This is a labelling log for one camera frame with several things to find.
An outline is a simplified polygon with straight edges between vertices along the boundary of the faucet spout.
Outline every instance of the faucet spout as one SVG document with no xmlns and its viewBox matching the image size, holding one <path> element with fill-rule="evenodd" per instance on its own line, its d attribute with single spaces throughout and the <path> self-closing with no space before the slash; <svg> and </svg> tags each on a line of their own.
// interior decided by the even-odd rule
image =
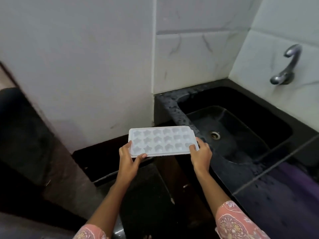
<svg viewBox="0 0 319 239">
<path fill-rule="evenodd" d="M 293 56 L 293 59 L 283 71 L 281 71 L 279 74 L 273 76 L 270 79 L 270 82 L 273 85 L 289 84 L 291 81 L 293 81 L 293 69 L 296 67 L 300 59 L 301 52 L 302 46 L 300 44 L 295 44 L 286 50 L 286 52 L 284 53 L 284 57 L 289 58 Z"/>
</svg>

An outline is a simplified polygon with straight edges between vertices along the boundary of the sink basin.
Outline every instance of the sink basin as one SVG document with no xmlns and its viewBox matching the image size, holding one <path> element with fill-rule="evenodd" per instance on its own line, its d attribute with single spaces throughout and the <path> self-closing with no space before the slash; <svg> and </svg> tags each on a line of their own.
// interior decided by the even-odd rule
<svg viewBox="0 0 319 239">
<path fill-rule="evenodd" d="M 235 163 L 260 160 L 293 133 L 283 120 L 229 87 L 184 97 L 178 106 L 211 147 Z"/>
</svg>

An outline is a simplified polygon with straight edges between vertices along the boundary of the pink floral sleeve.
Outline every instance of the pink floral sleeve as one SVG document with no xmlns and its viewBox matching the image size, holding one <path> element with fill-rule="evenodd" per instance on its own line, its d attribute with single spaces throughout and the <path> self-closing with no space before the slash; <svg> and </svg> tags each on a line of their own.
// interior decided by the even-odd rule
<svg viewBox="0 0 319 239">
<path fill-rule="evenodd" d="M 109 239 L 106 237 L 104 231 L 98 228 L 95 225 L 84 225 L 81 229 L 76 233 L 73 239 Z"/>
<path fill-rule="evenodd" d="M 269 239 L 233 201 L 225 202 L 216 213 L 216 232 L 221 239 Z"/>
</svg>

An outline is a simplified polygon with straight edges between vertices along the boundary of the drain hole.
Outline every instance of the drain hole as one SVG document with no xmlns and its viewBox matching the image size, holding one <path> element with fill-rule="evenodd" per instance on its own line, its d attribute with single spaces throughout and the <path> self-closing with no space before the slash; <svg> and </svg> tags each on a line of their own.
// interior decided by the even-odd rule
<svg viewBox="0 0 319 239">
<path fill-rule="evenodd" d="M 214 140 L 219 140 L 220 139 L 220 134 L 218 132 L 210 132 L 210 134 L 211 134 L 211 137 Z"/>
</svg>

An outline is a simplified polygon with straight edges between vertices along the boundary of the white plastic ice tray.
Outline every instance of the white plastic ice tray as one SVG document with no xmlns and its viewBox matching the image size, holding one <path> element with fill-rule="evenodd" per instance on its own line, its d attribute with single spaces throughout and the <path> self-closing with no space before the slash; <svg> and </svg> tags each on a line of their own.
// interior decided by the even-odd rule
<svg viewBox="0 0 319 239">
<path fill-rule="evenodd" d="M 189 145 L 198 144 L 193 130 L 188 126 L 131 128 L 129 141 L 133 158 L 142 153 L 148 157 L 189 154 Z"/>
</svg>

